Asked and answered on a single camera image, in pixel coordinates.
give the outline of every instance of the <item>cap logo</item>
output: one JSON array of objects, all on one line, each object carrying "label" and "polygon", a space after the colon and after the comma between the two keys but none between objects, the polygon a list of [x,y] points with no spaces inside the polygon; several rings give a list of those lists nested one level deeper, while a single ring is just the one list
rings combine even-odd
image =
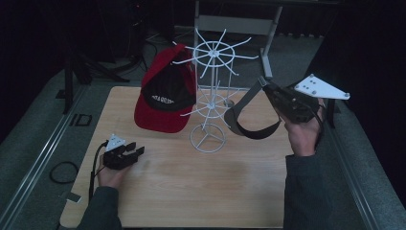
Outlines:
[{"label": "cap logo", "polygon": [[157,102],[163,103],[163,104],[174,104],[175,102],[171,99],[165,98],[165,97],[160,97],[160,96],[151,96],[151,98]]}]

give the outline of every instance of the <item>cap brim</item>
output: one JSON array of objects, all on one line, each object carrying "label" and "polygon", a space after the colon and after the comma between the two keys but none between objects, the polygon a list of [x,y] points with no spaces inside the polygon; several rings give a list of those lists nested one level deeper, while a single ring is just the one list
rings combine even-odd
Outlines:
[{"label": "cap brim", "polygon": [[191,115],[182,116],[192,111],[193,105],[177,111],[162,111],[150,107],[142,93],[135,105],[134,121],[138,127],[160,131],[166,133],[175,133],[182,130]]}]

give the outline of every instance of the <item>hand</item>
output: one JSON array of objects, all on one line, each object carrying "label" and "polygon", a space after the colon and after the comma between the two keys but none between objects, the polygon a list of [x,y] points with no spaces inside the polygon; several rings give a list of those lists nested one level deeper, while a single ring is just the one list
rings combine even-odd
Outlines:
[{"label": "hand", "polygon": [[[324,104],[323,99],[319,99],[319,104]],[[278,109],[277,113],[284,120],[284,127],[288,132],[290,146],[295,156],[310,156],[315,153],[316,141],[319,136],[321,127],[316,118],[311,119],[307,123],[292,123],[287,119]],[[322,117],[323,109],[320,107],[317,112],[320,119]]]},{"label": "hand", "polygon": [[128,166],[120,171],[111,170],[104,166],[103,157],[104,157],[104,155],[100,156],[100,164],[99,164],[99,170],[98,170],[99,186],[107,186],[107,187],[119,189],[126,174],[131,169],[131,166]]}]

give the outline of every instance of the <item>person's left hand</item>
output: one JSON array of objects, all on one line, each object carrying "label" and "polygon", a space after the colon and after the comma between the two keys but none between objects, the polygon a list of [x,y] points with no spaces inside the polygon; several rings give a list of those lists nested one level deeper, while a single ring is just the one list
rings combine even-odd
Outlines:
[{"label": "person's left hand", "polygon": [[103,164],[104,155],[100,156],[98,180],[99,186],[107,186],[115,189],[119,189],[131,166],[128,166],[122,170],[111,170]]}]

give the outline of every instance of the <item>dark background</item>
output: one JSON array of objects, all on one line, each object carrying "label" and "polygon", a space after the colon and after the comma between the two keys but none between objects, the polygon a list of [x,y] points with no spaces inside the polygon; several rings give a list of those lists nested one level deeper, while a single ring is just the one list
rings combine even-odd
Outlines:
[{"label": "dark background", "polygon": [[[129,25],[130,19],[123,17],[128,16],[123,9],[128,1],[114,1],[115,11],[125,12],[122,17],[106,11],[112,6],[107,0],[57,2],[62,7],[55,11],[63,15],[60,22],[75,48],[96,61],[114,62],[115,58],[128,55],[122,44],[130,38],[120,35]],[[155,27],[167,40],[174,36],[173,25],[193,25],[193,1],[129,2],[143,6],[137,11],[137,18],[143,19],[143,25]],[[262,5],[217,2],[220,1],[201,3],[201,11],[272,18],[269,12],[275,10]],[[365,129],[404,205],[406,3],[349,0],[345,4],[339,8],[285,6],[277,32],[295,37],[324,37],[308,73],[323,76],[351,93],[349,107]],[[63,69],[65,52],[35,1],[1,1],[0,18],[0,141],[3,141],[46,82]],[[142,45],[133,47],[134,53],[141,50]]]}]

